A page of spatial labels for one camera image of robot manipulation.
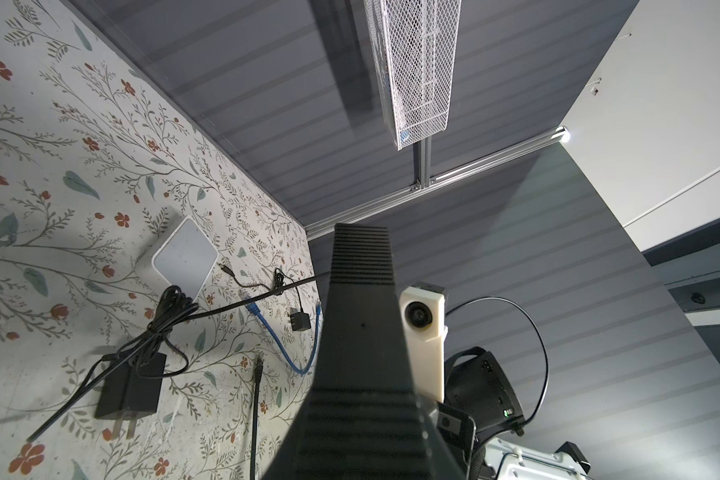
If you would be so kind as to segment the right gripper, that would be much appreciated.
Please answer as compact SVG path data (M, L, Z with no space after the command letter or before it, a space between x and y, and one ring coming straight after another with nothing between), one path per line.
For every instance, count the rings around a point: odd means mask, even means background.
M449 444L465 444L509 431L522 435L525 416L495 356L482 347L458 352L444 363L444 402L437 427Z

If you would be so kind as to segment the white box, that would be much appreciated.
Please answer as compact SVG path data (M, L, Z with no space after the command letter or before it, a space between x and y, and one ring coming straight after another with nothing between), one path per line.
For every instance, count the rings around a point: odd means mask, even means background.
M198 224L182 219L149 257L149 266L157 275L159 290L179 287L196 300L210 277L219 252Z

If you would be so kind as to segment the small black power adapter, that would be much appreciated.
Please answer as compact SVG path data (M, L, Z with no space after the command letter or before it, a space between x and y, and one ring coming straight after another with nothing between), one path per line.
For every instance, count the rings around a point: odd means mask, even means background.
M165 364L166 355L157 353L145 366L125 363L105 379L94 417L113 421L104 432L107 441L120 436L125 421L126 438L132 439L137 422L157 412Z

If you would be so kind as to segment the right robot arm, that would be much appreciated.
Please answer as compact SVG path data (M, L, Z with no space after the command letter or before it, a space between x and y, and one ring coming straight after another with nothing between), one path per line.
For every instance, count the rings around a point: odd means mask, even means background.
M437 427L468 479L588 479L591 464L578 445L545 453L500 435L524 432L525 415L495 356L474 347L444 364L445 402Z

